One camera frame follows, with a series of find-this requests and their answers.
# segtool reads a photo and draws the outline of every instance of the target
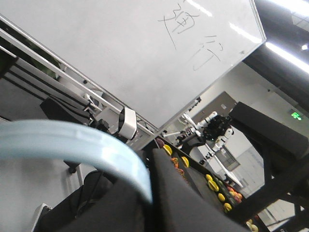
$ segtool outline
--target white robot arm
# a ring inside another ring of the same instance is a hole
[[[198,122],[195,126],[195,128],[197,130],[206,127],[213,118],[215,118],[218,115],[217,112],[213,111],[208,117],[206,117],[205,119],[203,119],[202,121]]]
[[[225,134],[223,136],[219,136],[216,140],[215,145],[213,148],[210,149],[208,154],[204,157],[205,160],[210,159],[214,156],[214,154],[220,150],[220,148],[228,141],[228,139],[233,135],[233,130],[231,128],[228,128],[225,131]]]
[[[197,136],[201,136],[202,134],[198,130],[206,127],[211,122],[211,120],[215,118],[217,115],[218,113],[213,111],[208,117],[198,122],[197,124],[194,123],[194,121],[188,114],[184,113],[183,117],[189,124],[192,125],[191,128],[189,129],[189,131],[191,132],[190,134],[195,133],[197,134]]]

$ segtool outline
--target light blue plastic tube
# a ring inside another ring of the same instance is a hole
[[[0,159],[49,158],[87,163],[127,181],[152,204],[149,173],[127,145],[96,129],[60,121],[0,124]]]

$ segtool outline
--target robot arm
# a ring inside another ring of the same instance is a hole
[[[212,119],[214,119],[216,116],[218,115],[217,112],[213,111],[208,117],[206,117],[205,119],[203,119],[202,121],[198,122],[195,126],[195,128],[197,130],[206,127]]]
[[[220,150],[220,148],[228,141],[228,139],[234,134],[233,130],[231,128],[228,128],[225,131],[225,134],[223,136],[219,136],[216,140],[215,145],[213,146],[213,148],[210,149],[210,151],[208,152],[208,154],[204,157],[205,160],[210,159],[211,157],[214,156],[214,154]]]
[[[191,127],[189,129],[187,129],[186,131],[181,131],[180,133],[177,133],[177,134],[183,134],[182,136],[178,137],[179,142],[181,142],[183,139],[185,139],[186,137],[188,137],[188,136],[190,136],[191,134],[194,134],[194,133],[198,137],[202,136],[201,132],[199,132],[199,129],[206,127],[211,122],[211,120],[213,118],[215,118],[217,115],[218,115],[218,113],[213,111],[208,117],[206,117],[202,121],[195,124],[195,122],[192,120],[192,118],[187,113],[184,113],[182,115],[182,117],[191,125]]]

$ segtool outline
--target ceiling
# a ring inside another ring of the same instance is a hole
[[[308,16],[303,16],[273,1],[279,0],[255,0],[267,42],[309,64],[309,50],[302,50],[302,45],[309,43],[309,11]],[[300,109],[309,112],[309,72],[283,59],[265,44],[244,62],[296,101]]]

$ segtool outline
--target black fabric cover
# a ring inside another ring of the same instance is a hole
[[[181,150],[186,154],[190,154],[193,147],[203,146],[205,143],[206,140],[203,137],[198,137],[196,134],[191,134],[181,142],[183,145]]]
[[[35,232],[55,232],[75,220],[83,186],[42,216]]]
[[[138,193],[118,180],[90,210],[59,232],[143,232],[145,218]]]
[[[50,120],[60,120],[78,124],[88,124],[90,114],[81,109],[72,107],[54,96],[49,96],[40,107]]]
[[[247,231],[195,193],[175,170],[163,149],[153,150],[150,164],[156,231]]]

